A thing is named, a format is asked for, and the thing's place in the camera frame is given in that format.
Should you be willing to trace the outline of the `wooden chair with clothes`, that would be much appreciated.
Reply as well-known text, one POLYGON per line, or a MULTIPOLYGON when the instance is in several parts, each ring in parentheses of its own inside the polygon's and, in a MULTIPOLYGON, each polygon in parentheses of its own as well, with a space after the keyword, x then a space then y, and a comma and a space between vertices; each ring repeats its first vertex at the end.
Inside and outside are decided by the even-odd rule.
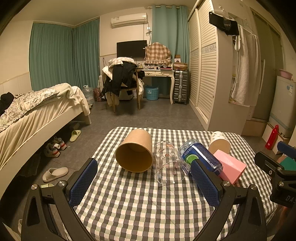
POLYGON ((122 90, 125 90, 127 94, 136 91, 137 107, 140 109, 140 99, 144 95, 142 81, 144 77, 145 73, 138 68, 132 58, 113 58, 102 69, 103 90, 101 96, 105 96, 107 104, 115 110, 119 105, 119 96, 122 90))

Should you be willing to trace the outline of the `sneaker near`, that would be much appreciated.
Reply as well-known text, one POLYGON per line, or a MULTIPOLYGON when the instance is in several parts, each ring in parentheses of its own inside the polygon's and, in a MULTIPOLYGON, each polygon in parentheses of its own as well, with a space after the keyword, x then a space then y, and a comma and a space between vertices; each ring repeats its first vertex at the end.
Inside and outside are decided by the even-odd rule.
POLYGON ((44 154, 46 157, 49 157, 49 158, 57 158, 60 156, 60 145, 59 144, 56 144, 56 143, 48 143, 46 146, 45 146, 45 149, 44 149, 44 154))

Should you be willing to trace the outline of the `clear blue plastic cup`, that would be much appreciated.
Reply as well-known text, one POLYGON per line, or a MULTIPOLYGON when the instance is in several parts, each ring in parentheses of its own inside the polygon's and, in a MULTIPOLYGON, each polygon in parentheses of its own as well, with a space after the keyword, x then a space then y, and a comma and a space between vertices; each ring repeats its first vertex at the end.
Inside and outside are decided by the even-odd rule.
POLYGON ((178 154, 190 165, 194 160, 200 160, 210 172, 215 173, 217 176, 219 176, 223 170, 221 162, 196 139, 186 141, 178 149, 178 154))

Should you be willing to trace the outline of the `cardboard box on suitcase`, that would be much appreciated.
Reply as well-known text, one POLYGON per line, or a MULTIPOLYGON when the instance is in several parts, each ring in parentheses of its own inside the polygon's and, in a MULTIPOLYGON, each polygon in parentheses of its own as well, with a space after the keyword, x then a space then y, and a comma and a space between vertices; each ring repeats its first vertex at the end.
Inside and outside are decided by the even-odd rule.
POLYGON ((187 63, 175 62, 173 64, 173 69, 174 70, 187 71, 188 70, 188 65, 187 65, 187 63))

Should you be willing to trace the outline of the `pink foam block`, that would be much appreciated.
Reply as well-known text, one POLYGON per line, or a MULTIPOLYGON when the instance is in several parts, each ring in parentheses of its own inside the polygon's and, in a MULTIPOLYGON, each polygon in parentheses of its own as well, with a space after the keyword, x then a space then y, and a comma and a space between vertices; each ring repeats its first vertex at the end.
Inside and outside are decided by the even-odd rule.
POLYGON ((229 181, 231 184, 235 184, 247 165, 221 150, 217 150, 214 153, 214 157, 218 159, 223 167, 219 177, 224 181, 229 181))

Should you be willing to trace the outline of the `dark striped suitcase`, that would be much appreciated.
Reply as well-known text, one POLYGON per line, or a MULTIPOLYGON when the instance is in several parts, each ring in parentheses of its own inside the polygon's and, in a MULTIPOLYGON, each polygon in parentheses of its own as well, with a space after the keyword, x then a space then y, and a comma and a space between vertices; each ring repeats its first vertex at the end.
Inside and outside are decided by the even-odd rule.
POLYGON ((189 72, 175 70, 175 84, 173 90, 173 101, 187 104, 189 91, 189 72))

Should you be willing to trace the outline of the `red bottle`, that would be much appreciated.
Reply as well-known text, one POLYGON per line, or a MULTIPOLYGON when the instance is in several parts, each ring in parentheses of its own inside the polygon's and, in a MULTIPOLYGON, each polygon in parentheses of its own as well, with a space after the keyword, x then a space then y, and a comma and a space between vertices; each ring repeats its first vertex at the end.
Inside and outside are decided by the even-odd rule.
POLYGON ((272 147, 273 147, 273 144, 275 142, 275 139, 277 138, 278 136, 278 131, 279 131, 279 126, 278 125, 275 125, 275 127, 272 129, 271 131, 271 134, 265 144, 265 147, 268 149, 268 150, 271 150, 272 147))

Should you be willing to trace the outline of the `plaid cloth cover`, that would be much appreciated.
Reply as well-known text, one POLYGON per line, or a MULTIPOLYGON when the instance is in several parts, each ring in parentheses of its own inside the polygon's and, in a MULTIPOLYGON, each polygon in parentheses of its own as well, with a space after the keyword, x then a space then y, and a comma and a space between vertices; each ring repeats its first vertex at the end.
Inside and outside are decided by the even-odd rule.
POLYGON ((165 45, 154 42, 145 48, 144 63, 148 65, 170 65, 171 51, 165 45))

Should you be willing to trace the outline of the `white desk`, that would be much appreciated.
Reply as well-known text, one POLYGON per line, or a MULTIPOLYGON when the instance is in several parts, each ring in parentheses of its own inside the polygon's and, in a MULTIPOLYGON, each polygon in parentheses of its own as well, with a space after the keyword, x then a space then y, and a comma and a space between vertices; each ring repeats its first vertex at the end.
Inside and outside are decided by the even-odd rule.
POLYGON ((173 92, 174 92, 174 86, 175 86, 175 76, 174 76, 174 70, 165 70, 165 69, 143 69, 145 72, 145 77, 169 77, 171 79, 171 85, 170 85, 170 103, 174 104, 173 101, 173 92))

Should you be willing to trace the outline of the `white slipper near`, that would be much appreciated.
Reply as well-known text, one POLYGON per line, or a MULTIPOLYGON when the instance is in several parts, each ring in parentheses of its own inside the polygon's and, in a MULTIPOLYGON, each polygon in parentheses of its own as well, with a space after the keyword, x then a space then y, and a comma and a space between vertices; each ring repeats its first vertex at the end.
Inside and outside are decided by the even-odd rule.
POLYGON ((68 174, 68 168, 67 167, 61 167, 61 168, 49 168, 44 174, 43 174, 43 182, 48 183, 53 180, 56 180, 58 178, 64 177, 68 174))

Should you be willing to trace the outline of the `checkered tablecloth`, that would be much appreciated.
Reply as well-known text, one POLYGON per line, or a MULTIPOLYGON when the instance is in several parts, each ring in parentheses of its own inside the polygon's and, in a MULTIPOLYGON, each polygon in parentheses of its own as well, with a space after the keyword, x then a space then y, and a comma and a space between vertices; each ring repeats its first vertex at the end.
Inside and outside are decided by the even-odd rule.
MULTIPOLYGON (((109 131, 94 155, 98 172, 81 203, 74 207, 81 222, 96 240, 193 240, 214 208, 209 206, 192 176, 169 186, 158 184, 152 167, 130 173, 119 166, 115 149, 136 128, 120 126, 109 131)), ((205 147, 212 132, 143 128, 152 145, 169 141, 179 148, 196 139, 205 147)), ((255 165, 254 150, 236 133, 224 133, 231 144, 230 155, 247 166, 237 186, 258 187, 269 223, 278 205, 271 202, 269 176, 255 165)))

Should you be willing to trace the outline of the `sneaker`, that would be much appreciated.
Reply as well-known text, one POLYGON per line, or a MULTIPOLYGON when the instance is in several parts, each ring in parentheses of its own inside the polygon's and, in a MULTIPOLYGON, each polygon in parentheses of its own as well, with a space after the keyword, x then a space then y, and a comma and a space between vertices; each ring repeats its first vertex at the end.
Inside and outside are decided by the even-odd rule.
POLYGON ((67 148, 67 145, 64 143, 64 141, 61 138, 54 137, 53 139, 53 146, 58 150, 65 150, 67 148))
POLYGON ((49 158, 57 158, 60 156, 60 145, 59 144, 56 144, 56 143, 48 143, 46 146, 45 146, 45 149, 44 149, 44 154, 46 157, 49 157, 49 158))

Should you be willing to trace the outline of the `white air conditioner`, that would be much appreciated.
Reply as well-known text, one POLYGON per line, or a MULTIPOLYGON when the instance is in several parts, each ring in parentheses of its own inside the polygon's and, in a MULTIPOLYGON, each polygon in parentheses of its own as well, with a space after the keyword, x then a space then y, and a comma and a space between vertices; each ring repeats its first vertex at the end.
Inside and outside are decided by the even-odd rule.
POLYGON ((148 23, 147 13, 136 13, 130 15, 122 15, 111 18, 111 27, 118 28, 124 26, 140 25, 148 23))

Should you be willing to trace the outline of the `white slipper far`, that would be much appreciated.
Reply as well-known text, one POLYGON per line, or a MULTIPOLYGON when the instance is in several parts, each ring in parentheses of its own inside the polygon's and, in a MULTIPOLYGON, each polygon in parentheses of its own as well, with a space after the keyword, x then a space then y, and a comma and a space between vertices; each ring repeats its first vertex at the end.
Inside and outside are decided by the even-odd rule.
POLYGON ((81 130, 73 130, 70 137, 70 142, 74 142, 81 135, 81 130))

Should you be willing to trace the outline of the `white louvered wardrobe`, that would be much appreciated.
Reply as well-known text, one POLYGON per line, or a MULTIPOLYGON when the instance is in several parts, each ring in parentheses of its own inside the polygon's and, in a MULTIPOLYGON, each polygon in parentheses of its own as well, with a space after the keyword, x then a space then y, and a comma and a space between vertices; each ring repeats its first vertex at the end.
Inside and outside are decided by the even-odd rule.
POLYGON ((224 12, 224 3, 196 1, 188 16, 189 104, 205 130, 241 134, 248 107, 230 101, 233 37, 209 22, 210 12, 224 12))

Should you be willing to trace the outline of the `white bed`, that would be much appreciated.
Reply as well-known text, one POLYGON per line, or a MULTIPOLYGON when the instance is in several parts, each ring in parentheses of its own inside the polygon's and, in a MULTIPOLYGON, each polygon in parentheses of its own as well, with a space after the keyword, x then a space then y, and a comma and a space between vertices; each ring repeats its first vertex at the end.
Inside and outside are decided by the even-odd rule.
POLYGON ((62 127, 74 119, 91 124, 90 109, 77 86, 50 87, 57 97, 28 111, 1 132, 1 194, 31 156, 62 127))

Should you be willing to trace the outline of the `hanging white towel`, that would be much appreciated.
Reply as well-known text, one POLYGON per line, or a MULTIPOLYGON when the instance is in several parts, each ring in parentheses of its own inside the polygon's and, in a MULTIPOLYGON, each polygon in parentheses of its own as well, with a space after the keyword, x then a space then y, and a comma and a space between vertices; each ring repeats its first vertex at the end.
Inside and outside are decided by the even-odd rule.
POLYGON ((255 106, 261 85, 261 54, 259 38, 238 25, 236 37, 237 69, 231 98, 245 106, 255 106))

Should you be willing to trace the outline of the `pink basin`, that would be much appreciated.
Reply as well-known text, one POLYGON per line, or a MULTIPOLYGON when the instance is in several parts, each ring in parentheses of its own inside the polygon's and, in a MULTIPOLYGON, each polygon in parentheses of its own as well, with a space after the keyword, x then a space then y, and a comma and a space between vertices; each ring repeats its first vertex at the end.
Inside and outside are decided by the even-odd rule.
POLYGON ((292 73, 290 73, 286 70, 283 70, 283 69, 279 69, 279 72, 280 72, 281 77, 292 80, 292 73))

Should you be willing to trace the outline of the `white patterned paper cup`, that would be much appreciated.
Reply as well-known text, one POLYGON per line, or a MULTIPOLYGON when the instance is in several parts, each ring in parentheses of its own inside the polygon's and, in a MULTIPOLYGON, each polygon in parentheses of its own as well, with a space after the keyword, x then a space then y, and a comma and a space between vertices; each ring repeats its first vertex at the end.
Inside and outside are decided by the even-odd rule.
POLYGON ((223 132, 215 131, 211 134, 208 150, 211 154, 217 150, 230 154, 231 144, 223 132))

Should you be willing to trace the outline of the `black hanging garment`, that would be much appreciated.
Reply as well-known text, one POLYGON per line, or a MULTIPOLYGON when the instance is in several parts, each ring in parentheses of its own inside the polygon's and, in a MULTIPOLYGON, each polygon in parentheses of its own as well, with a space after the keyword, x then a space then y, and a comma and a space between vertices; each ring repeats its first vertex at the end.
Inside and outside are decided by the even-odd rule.
POLYGON ((238 23, 235 20, 230 20, 223 16, 217 15, 213 12, 209 12, 209 23, 214 25, 219 30, 223 31, 227 36, 239 35, 238 23))

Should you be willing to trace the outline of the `brown paper cup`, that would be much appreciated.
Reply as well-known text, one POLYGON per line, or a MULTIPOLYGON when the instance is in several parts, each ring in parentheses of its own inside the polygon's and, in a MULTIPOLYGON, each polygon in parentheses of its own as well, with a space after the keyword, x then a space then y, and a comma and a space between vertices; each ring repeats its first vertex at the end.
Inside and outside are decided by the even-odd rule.
POLYGON ((147 171, 153 163, 151 135, 142 129, 132 130, 117 147, 115 159, 126 171, 147 171))

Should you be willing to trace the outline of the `teal left curtain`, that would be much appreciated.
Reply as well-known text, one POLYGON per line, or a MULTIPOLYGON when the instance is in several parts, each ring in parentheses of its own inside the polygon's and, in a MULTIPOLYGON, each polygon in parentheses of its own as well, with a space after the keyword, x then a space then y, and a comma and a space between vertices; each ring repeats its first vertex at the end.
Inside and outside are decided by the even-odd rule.
POLYGON ((99 79, 99 20, 78 27, 33 23, 29 44, 33 90, 60 83, 95 88, 99 79))

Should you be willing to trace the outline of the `teal curtain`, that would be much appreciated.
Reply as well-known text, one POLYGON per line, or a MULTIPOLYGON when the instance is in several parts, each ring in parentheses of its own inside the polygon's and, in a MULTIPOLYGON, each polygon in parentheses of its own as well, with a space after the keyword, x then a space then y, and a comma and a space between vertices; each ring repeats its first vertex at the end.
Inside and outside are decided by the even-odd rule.
POLYGON ((171 51, 171 57, 180 55, 189 63, 189 25, 186 6, 152 7, 152 43, 158 42, 171 51))
POLYGON ((99 79, 99 20, 78 27, 33 23, 29 44, 33 90, 60 83, 95 88, 99 79))

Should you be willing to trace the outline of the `black monitor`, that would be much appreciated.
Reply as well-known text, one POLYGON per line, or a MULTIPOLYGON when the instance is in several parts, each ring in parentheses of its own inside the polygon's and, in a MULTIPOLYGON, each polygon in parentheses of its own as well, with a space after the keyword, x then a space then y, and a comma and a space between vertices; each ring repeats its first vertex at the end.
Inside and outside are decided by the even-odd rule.
POLYGON ((147 40, 118 42, 116 44, 117 57, 144 58, 147 40))

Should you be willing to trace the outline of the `sneaker far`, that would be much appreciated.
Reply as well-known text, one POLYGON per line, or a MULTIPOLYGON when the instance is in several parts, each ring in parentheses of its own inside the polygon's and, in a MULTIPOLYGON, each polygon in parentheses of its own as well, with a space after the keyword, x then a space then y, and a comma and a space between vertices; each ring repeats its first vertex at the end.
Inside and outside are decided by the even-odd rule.
POLYGON ((65 150, 67 148, 67 145, 64 143, 64 141, 61 138, 54 137, 53 139, 53 146, 58 150, 65 150))

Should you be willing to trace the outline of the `teal centre curtain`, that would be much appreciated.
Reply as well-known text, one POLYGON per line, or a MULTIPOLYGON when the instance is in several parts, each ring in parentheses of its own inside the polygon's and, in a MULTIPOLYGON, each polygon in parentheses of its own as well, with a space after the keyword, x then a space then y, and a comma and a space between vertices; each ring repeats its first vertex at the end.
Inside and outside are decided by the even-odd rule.
POLYGON ((186 6, 152 7, 152 43, 158 42, 171 51, 171 57, 180 55, 189 63, 189 25, 186 6))

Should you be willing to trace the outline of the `patterned quilt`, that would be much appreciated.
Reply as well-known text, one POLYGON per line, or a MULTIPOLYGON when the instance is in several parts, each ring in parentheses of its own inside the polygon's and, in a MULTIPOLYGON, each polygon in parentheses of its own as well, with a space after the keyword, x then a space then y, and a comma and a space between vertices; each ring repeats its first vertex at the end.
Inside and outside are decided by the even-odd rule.
POLYGON ((15 96, 10 106, 1 115, 1 132, 22 118, 28 111, 57 97, 58 93, 55 89, 45 88, 15 96))

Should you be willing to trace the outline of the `blue laundry basket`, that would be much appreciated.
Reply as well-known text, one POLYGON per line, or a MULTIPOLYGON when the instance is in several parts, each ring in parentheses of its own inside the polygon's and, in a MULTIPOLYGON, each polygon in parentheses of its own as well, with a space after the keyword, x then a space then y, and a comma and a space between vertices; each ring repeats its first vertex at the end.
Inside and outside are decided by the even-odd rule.
POLYGON ((159 98, 159 87, 146 86, 145 95, 147 100, 155 101, 159 98))

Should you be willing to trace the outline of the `large water jug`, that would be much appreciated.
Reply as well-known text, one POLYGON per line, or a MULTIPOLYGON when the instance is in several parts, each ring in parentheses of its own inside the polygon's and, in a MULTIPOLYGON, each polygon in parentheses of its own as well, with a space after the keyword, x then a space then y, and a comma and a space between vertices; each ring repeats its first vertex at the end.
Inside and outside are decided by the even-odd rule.
POLYGON ((94 93, 93 93, 93 88, 89 87, 88 85, 84 85, 82 92, 84 93, 84 96, 88 102, 89 105, 92 105, 95 103, 94 100, 94 93))

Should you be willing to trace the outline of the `white slipper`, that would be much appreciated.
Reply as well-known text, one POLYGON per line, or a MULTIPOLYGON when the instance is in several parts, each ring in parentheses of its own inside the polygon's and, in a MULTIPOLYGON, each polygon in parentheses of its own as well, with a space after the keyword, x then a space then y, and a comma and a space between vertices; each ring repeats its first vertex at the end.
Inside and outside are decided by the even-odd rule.
POLYGON ((73 130, 70 137, 70 142, 74 142, 81 135, 81 130, 73 130))
POLYGON ((61 168, 49 168, 44 174, 43 174, 43 182, 48 183, 53 180, 56 180, 58 178, 64 177, 68 174, 68 168, 67 167, 61 167, 61 168))

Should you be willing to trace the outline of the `clear glass cup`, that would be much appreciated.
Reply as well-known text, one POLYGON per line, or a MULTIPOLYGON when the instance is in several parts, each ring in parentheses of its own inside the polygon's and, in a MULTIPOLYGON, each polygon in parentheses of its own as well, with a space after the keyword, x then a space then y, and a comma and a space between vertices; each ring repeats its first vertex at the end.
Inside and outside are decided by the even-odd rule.
POLYGON ((155 178, 159 185, 168 186, 182 182, 189 174, 190 165, 178 154, 169 141, 160 141, 154 146, 155 178))

